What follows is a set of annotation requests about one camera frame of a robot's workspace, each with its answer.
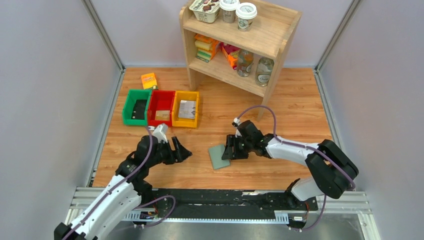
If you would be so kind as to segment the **teal card holder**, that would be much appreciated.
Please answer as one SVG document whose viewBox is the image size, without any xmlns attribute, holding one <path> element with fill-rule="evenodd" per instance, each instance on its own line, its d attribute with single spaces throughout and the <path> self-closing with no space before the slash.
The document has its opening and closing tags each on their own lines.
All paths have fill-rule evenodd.
<svg viewBox="0 0 424 240">
<path fill-rule="evenodd" d="M 211 160 L 212 168 L 214 170 L 226 168 L 230 166 L 228 159 L 222 159 L 225 151 L 225 145 L 219 144 L 208 149 L 208 154 Z"/>
</svg>

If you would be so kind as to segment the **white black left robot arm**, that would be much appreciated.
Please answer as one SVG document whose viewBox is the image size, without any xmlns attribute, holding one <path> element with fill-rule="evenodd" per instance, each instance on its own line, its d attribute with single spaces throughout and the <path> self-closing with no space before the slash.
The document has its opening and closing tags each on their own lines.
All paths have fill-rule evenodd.
<svg viewBox="0 0 424 240">
<path fill-rule="evenodd" d="M 176 136 L 172 142 L 145 135 L 136 149 L 122 161 L 101 194 L 71 223 L 61 222 L 55 240 L 99 240 L 137 207 L 152 205 L 153 187 L 145 181 L 150 168 L 181 163 L 192 156 Z"/>
</svg>

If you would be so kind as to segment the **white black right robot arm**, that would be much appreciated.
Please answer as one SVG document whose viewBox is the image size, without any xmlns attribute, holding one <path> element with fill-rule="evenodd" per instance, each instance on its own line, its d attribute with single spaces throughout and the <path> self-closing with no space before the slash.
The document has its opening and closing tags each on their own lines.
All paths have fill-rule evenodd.
<svg viewBox="0 0 424 240">
<path fill-rule="evenodd" d="M 247 159 L 250 153 L 255 153 L 308 168 L 311 177 L 294 180 L 284 191 L 284 201 L 290 209 L 297 209 L 317 196 L 339 199 L 345 191 L 354 188 L 353 180 L 359 169 L 332 140 L 303 143 L 272 133 L 263 134 L 250 120 L 236 120 L 233 126 L 236 133 L 227 135 L 222 160 Z"/>
</svg>

